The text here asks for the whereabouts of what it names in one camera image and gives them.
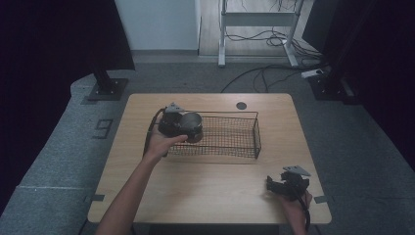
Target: black curtain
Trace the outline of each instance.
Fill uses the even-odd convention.
[[[70,85],[103,70],[134,70],[112,0],[0,3],[0,185],[3,211],[70,99]]]
[[[415,169],[413,1],[378,0],[347,63],[358,99]]]

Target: white wall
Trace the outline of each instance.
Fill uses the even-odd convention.
[[[198,50],[200,0],[115,0],[131,50]]]

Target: black wire basket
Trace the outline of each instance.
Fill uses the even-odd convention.
[[[169,155],[227,155],[257,159],[261,149],[258,112],[197,112],[203,135],[198,143],[178,143]]]

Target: gray carpet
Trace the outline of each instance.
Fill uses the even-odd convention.
[[[218,93],[240,73],[267,65],[227,63],[220,69],[216,63],[141,63],[137,72],[109,72],[112,78],[129,78],[118,102],[85,102],[95,80],[91,75],[81,78],[72,85],[67,110],[2,214],[0,234],[79,231],[130,94]],[[267,82],[291,73],[270,70]],[[241,77],[225,92],[254,93],[253,78],[254,73]],[[264,90],[260,79],[255,86]],[[299,74],[276,83],[269,92],[292,95],[328,197],[332,222],[311,226],[309,234],[415,234],[414,172],[363,107],[316,101]],[[96,129],[100,119],[113,121],[107,138],[100,138],[105,130]],[[93,234],[96,226],[86,223],[82,234]],[[146,224],[135,227],[139,234],[162,231]],[[267,229],[259,231],[271,234]],[[238,232],[238,228],[229,231]],[[291,230],[280,226],[280,234]]]

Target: black cable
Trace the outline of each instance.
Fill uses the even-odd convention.
[[[135,232],[135,229],[134,229],[134,224],[131,224],[130,232],[131,232],[132,235],[137,235],[137,233]]]
[[[264,37],[264,38],[256,38],[256,37],[261,36],[263,33],[266,33],[266,32],[272,32],[272,30],[262,31],[262,32],[258,33],[257,35],[250,36],[250,37],[244,37],[244,36],[240,36],[240,35],[228,34],[228,32],[227,32],[226,29],[225,29],[225,32],[226,32],[226,36],[231,41],[245,41],[245,40],[250,40],[250,41],[263,41],[263,40],[269,40],[269,37]]]
[[[272,8],[277,4],[278,0],[275,0],[275,3],[271,6],[268,12],[271,12]]]
[[[261,73],[261,77],[262,77],[262,81],[263,81],[263,84],[264,84],[264,86],[265,86],[265,93],[269,93],[268,92],[268,84],[266,84],[266,79],[265,79],[265,71],[266,70],[262,70],[262,73]]]
[[[241,0],[241,3],[242,3],[242,7],[245,9],[245,11],[247,12],[248,10],[245,8],[245,6],[244,6],[244,0]]]
[[[290,75],[287,75],[286,77],[284,77],[284,78],[283,78],[283,79],[281,79],[281,80],[277,80],[277,81],[272,82],[271,84],[269,84],[269,85],[268,85],[268,88],[269,88],[269,87],[271,87],[271,86],[273,86],[273,85],[275,85],[275,84],[277,84],[277,83],[279,83],[279,82],[286,81],[286,80],[288,80],[288,78],[290,78],[291,76],[293,76],[293,75],[295,75],[295,74],[297,74],[297,73],[300,73],[300,72],[303,72],[303,70],[293,72],[293,73],[291,73]]]
[[[305,231],[308,232],[308,228],[310,227],[310,211],[308,210],[308,205],[302,200],[301,196],[299,196],[299,194],[297,193],[296,189],[293,186],[291,186],[290,188],[293,191],[293,193],[296,195],[297,200],[299,200],[301,204],[302,211],[304,212],[304,215],[305,215]]]
[[[259,73],[257,73],[256,74],[256,76],[254,77],[254,79],[253,79],[253,88],[254,88],[254,91],[256,92],[256,93],[261,93],[260,91],[258,91],[257,89],[256,89],[256,86],[255,86],[255,83],[256,83],[256,79],[259,77],[259,75],[262,73],[262,70],[259,72]]]
[[[278,12],[281,12],[281,7],[283,6],[283,0],[280,0],[280,2],[278,3]]]
[[[320,228],[319,228],[317,225],[314,225],[314,227],[315,227],[315,230],[317,230],[317,233],[318,233],[319,235],[322,235],[322,233],[321,233],[321,231],[320,231]]]
[[[85,228],[85,225],[87,222],[88,222],[88,218],[85,218],[85,221],[83,222],[82,226],[79,228],[78,235],[82,234],[82,231]]]
[[[249,73],[251,71],[259,71],[259,70],[262,70],[262,68],[256,68],[256,69],[252,69],[252,70],[248,70],[248,71],[243,72],[242,74],[238,75],[237,77],[235,77],[231,81],[229,81],[228,84],[226,84],[226,86],[223,87],[223,89],[220,91],[220,93],[223,93],[223,91],[225,91],[226,88],[228,88],[228,86],[230,86],[234,81],[238,80],[243,75],[245,75],[245,74],[247,74],[247,73]]]
[[[277,37],[279,39],[287,38],[287,34],[284,34],[282,32],[274,30],[274,26],[272,27],[271,31],[272,31],[274,37]],[[297,40],[295,40],[294,38],[292,40],[292,45],[296,49],[296,52],[299,53],[302,56],[314,57],[316,59],[319,59],[321,57],[321,54],[318,51],[303,48],[300,45],[300,43]]]
[[[147,135],[146,135],[146,141],[144,142],[144,150],[143,150],[143,156],[147,153],[147,150],[149,148],[149,144],[150,144],[150,139],[153,133],[153,127],[156,124],[156,120],[157,117],[159,116],[159,114],[161,112],[163,112],[165,109],[160,109],[159,111],[156,112],[155,116],[152,119],[152,122],[149,125],[149,129],[147,130]]]

